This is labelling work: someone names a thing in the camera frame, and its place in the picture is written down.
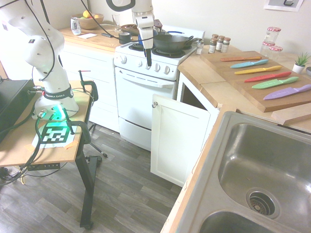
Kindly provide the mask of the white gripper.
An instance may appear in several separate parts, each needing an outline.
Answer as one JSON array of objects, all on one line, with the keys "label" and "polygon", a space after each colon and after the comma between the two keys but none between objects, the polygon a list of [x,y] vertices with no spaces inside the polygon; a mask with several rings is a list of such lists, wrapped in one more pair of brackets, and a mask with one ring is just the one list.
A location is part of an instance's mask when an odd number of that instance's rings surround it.
[{"label": "white gripper", "polygon": [[139,35],[142,39],[143,46],[145,48],[145,56],[147,59],[148,67],[152,66],[152,47],[153,47],[153,26],[154,16],[153,15],[137,15],[136,16],[137,27]]}]

